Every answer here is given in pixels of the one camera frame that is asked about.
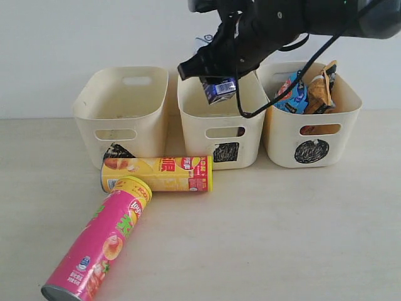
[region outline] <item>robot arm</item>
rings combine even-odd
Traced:
[[[191,11],[217,10],[213,41],[178,67],[181,79],[238,78],[300,34],[334,35],[373,0],[189,0]],[[387,39],[401,30],[401,0],[382,0],[342,36]]]

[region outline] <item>pink chip can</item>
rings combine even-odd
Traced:
[[[49,301],[92,301],[152,198],[136,177],[122,177],[41,288]]]

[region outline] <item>bin handle hole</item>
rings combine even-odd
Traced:
[[[209,139],[235,138],[245,134],[244,127],[219,127],[206,130],[206,137]]]
[[[137,132],[132,129],[96,130],[95,137],[100,141],[128,141],[134,140]]]
[[[127,86],[147,86],[152,83],[150,77],[123,77],[123,83]]]
[[[305,125],[299,133],[302,136],[334,135],[341,130],[341,124]]]

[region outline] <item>black cable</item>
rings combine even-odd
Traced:
[[[366,5],[363,9],[361,9],[354,18],[350,19],[345,25],[344,27],[339,30],[335,35],[333,35],[311,58],[310,60],[306,63],[306,65],[303,67],[303,69],[299,72],[298,76],[296,77],[296,80],[292,82],[292,84],[280,95],[278,95],[276,98],[274,98],[272,101],[270,101],[269,103],[267,103],[266,105],[260,107],[259,109],[257,109],[255,112],[253,113],[249,113],[249,112],[244,112],[244,110],[242,109],[242,105],[241,105],[241,100],[239,97],[239,84],[238,84],[238,69],[237,69],[237,64],[236,64],[236,71],[235,71],[235,84],[236,84],[236,97],[237,97],[237,107],[238,107],[238,111],[241,114],[242,117],[244,118],[252,118],[255,117],[257,115],[259,115],[260,113],[262,113],[263,111],[265,111],[268,107],[278,103],[281,99],[283,99],[285,96],[288,95],[288,93],[290,91],[292,91],[292,89],[299,83],[299,81],[303,78],[303,76],[305,75],[305,73],[309,70],[309,68],[312,66],[312,64],[318,59],[319,56],[321,56],[321,54],[323,52],[325,52],[336,40],[339,39],[339,37],[341,37],[343,35],[344,32],[347,31],[347,29],[349,27],[351,27],[351,25],[353,25],[354,22],[358,21],[360,18],[364,17],[364,15],[366,15],[370,10],[372,10],[376,5],[378,5],[379,3],[383,2],[384,0],[373,0],[372,2],[370,2],[368,5]],[[237,61],[237,49],[235,46],[235,41],[233,41],[233,45],[234,45],[234,57]]]

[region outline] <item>black circle sticker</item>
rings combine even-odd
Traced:
[[[310,164],[327,156],[329,145],[326,141],[316,139],[302,143],[295,150],[295,160],[302,164]]]

